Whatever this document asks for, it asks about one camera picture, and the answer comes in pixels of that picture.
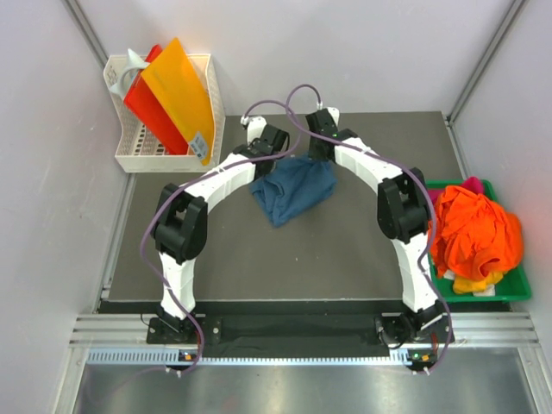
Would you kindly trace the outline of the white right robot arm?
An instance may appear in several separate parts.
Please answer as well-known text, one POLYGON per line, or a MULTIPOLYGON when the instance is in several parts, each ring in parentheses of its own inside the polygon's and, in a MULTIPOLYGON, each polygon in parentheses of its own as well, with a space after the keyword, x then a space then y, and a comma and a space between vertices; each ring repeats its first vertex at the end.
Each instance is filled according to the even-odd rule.
POLYGON ((339 111, 323 108, 306 116, 309 156, 331 160, 366 183, 377 194, 377 223, 395 249, 407 311, 398 330, 420 342, 429 336, 444 309, 430 281, 427 252, 430 199, 422 172, 400 167, 364 144, 350 129, 338 128, 339 111))

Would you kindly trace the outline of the blue t shirt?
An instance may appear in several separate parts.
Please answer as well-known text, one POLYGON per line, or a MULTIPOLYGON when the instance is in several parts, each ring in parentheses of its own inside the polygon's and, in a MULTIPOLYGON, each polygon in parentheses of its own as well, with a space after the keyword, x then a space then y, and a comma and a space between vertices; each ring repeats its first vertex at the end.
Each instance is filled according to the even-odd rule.
POLYGON ((279 228, 332 196, 336 184, 328 161, 302 155, 277 161, 273 171, 255 180, 249 191, 272 226, 279 228))

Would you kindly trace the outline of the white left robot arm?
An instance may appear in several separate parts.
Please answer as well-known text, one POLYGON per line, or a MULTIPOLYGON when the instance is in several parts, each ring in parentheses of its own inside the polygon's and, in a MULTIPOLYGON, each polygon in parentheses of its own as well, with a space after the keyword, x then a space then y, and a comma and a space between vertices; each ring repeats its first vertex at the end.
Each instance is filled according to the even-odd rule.
POLYGON ((210 211, 233 191, 273 170, 275 157, 287 149, 287 132, 255 118, 247 126, 245 144, 236 147, 219 166, 194 182, 166 185, 160 194, 160 213, 152 228, 162 266, 163 297, 150 323, 151 343, 188 342, 197 334, 191 317, 195 260, 208 235, 210 211))

